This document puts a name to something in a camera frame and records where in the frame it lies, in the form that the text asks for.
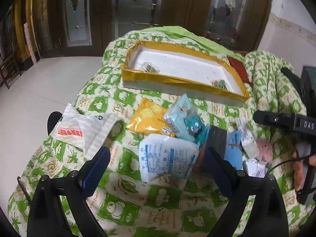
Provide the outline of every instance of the wooden stool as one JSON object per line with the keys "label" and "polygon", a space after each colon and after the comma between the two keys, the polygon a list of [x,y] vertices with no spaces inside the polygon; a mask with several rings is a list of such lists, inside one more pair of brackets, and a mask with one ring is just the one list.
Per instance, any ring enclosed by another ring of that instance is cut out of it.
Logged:
{"label": "wooden stool", "polygon": [[0,76],[8,89],[10,88],[9,83],[18,74],[20,74],[21,76],[22,72],[20,71],[18,64],[16,63],[14,54],[11,54],[0,65]]}

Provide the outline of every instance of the patterned quilt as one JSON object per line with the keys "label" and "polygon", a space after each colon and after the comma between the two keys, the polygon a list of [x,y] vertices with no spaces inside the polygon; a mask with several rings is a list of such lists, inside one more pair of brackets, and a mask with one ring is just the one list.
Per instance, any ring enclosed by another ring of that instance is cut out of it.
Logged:
{"label": "patterned quilt", "polygon": [[[101,69],[80,90],[74,103],[81,114],[113,111],[118,115],[104,143],[111,151],[110,164],[87,204],[108,236],[206,236],[228,203],[211,177],[192,174],[183,190],[177,189],[169,177],[160,177],[150,184],[141,182],[138,148],[144,136],[126,130],[126,124],[143,98],[168,108],[177,96],[123,87],[120,65],[137,40],[178,43],[212,54],[192,39],[175,38],[158,31],[132,31],[109,44]],[[225,54],[212,55],[229,63]],[[236,130],[235,118],[246,117],[256,138],[271,141],[272,164],[276,165],[291,157],[295,136],[255,124],[253,113],[264,110],[305,115],[306,109],[289,80],[280,72],[282,67],[293,70],[286,61],[269,52],[255,51],[246,55],[244,65],[253,85],[246,84],[250,98],[242,108],[196,99],[192,99],[192,103],[205,123],[228,131]],[[81,150],[48,136],[31,157],[21,181],[32,197],[43,174],[51,178],[65,176],[71,170],[80,169],[84,162]],[[315,205],[304,206],[296,201],[292,168],[293,164],[288,163],[273,172],[283,194],[290,235],[298,232]],[[67,199],[61,197],[61,201],[73,233],[80,236]],[[234,236],[244,230],[253,202],[254,197],[250,197]],[[29,209],[17,186],[8,202],[8,215],[21,236],[26,236]]]}

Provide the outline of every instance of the white tile floor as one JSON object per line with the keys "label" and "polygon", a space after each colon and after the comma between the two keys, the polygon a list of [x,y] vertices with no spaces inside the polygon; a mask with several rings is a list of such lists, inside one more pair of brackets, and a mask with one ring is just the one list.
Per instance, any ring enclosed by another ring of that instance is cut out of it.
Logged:
{"label": "white tile floor", "polygon": [[0,88],[0,206],[10,195],[31,156],[47,137],[47,118],[63,112],[101,68],[101,57],[42,59],[8,90]]}

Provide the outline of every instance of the bolt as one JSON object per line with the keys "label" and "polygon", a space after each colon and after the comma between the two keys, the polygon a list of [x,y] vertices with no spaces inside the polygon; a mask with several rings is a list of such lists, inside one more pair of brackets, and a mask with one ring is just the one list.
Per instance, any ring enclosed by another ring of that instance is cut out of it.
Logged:
{"label": "bolt", "polygon": [[269,178],[270,180],[274,180],[274,179],[275,179],[274,175],[271,175],[271,174],[268,174],[268,178]]}
{"label": "bolt", "polygon": [[244,171],[242,171],[242,170],[238,170],[238,171],[237,171],[237,175],[239,175],[239,176],[243,177],[243,176],[245,176],[246,174],[245,174],[245,172],[244,172]]}
{"label": "bolt", "polygon": [[77,170],[73,170],[73,171],[70,172],[70,176],[71,176],[71,177],[75,177],[75,176],[78,175],[78,173],[79,173],[79,172],[78,172]]}
{"label": "bolt", "polygon": [[47,175],[43,175],[41,181],[45,181],[47,179]]}

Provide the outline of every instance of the pink round item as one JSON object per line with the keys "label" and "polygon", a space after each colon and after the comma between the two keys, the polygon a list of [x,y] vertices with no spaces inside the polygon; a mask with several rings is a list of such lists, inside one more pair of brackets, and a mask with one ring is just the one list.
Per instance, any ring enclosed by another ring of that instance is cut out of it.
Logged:
{"label": "pink round item", "polygon": [[256,157],[259,160],[259,163],[262,165],[266,165],[272,162],[272,145],[266,139],[257,139],[256,143],[259,148],[259,156]]}

